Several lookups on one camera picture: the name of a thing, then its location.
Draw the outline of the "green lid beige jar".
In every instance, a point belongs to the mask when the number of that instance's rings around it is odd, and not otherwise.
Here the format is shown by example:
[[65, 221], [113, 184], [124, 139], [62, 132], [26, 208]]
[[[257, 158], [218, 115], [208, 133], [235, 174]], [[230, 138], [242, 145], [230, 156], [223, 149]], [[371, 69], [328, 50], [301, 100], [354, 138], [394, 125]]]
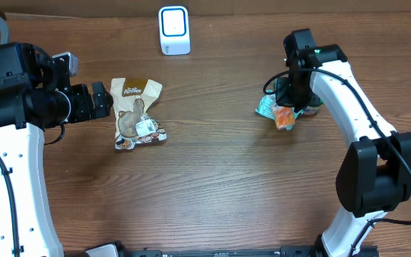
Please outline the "green lid beige jar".
[[311, 99], [310, 102], [306, 107], [303, 108], [303, 115], [310, 116], [310, 115], [315, 115], [320, 107], [323, 105], [323, 101], [316, 95], [314, 95]]

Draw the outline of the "orange Kleenex tissue pack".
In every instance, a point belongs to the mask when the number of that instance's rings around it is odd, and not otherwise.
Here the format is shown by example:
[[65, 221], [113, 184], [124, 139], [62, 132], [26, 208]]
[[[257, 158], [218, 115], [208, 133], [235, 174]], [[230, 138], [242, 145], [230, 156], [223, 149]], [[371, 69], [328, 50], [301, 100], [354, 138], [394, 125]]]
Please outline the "orange Kleenex tissue pack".
[[273, 105], [271, 111], [274, 117], [275, 126], [278, 130], [291, 130], [295, 125], [295, 116], [291, 108]]

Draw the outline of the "teal wet wipes pack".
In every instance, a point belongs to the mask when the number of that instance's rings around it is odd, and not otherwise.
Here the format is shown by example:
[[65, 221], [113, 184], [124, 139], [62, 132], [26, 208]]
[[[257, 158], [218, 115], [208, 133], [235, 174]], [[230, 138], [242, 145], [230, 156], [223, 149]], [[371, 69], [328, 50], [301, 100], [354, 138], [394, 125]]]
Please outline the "teal wet wipes pack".
[[[273, 119], [273, 114], [271, 111], [271, 106], [277, 105], [275, 102], [275, 94], [271, 95], [264, 95], [262, 99], [260, 100], [260, 103], [258, 104], [258, 107], [256, 108], [255, 112], [257, 114], [260, 114], [261, 116], [264, 116], [269, 119]], [[295, 119], [299, 116], [303, 115], [303, 110], [299, 112], [294, 112]]]

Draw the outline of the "brown Pantree mushroom bag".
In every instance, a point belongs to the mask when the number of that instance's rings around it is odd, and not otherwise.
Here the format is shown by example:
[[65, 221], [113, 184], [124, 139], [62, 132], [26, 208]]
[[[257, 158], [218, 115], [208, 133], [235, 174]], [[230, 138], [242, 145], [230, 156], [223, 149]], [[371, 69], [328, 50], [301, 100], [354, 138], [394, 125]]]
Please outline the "brown Pantree mushroom bag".
[[111, 96], [116, 116], [116, 137], [134, 137], [136, 121], [120, 121], [135, 114], [141, 118], [161, 95], [163, 85], [151, 79], [114, 78], [111, 80]]

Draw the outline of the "mixed beans printed bag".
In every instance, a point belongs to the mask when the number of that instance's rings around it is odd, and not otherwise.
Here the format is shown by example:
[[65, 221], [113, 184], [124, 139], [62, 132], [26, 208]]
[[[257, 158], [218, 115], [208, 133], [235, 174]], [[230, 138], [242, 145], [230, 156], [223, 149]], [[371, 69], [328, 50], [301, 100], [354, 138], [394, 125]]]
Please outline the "mixed beans printed bag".
[[116, 138], [115, 149], [132, 150], [137, 145], [157, 143], [167, 139], [166, 130], [155, 119], [147, 119], [136, 124], [136, 135], [125, 137], [119, 135]]

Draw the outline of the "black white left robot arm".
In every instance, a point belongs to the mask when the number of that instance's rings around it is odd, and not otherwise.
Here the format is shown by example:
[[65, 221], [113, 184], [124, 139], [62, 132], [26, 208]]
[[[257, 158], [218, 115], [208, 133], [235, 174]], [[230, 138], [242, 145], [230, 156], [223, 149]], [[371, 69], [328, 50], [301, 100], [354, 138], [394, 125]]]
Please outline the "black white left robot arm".
[[0, 45], [0, 256], [62, 256], [44, 178], [46, 129], [107, 117], [104, 85], [73, 85], [76, 57]]

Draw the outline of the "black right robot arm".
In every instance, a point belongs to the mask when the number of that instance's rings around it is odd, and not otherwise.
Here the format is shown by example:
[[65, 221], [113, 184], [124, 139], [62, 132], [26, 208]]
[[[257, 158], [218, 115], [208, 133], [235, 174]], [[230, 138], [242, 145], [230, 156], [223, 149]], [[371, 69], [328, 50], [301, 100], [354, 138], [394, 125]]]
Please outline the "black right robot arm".
[[273, 78], [279, 106], [294, 112], [327, 107], [347, 145], [335, 187], [333, 222], [301, 256], [377, 256], [362, 248], [377, 223], [411, 226], [411, 133], [399, 133], [358, 85], [342, 49], [317, 46], [310, 29], [292, 31], [283, 46], [288, 67]]

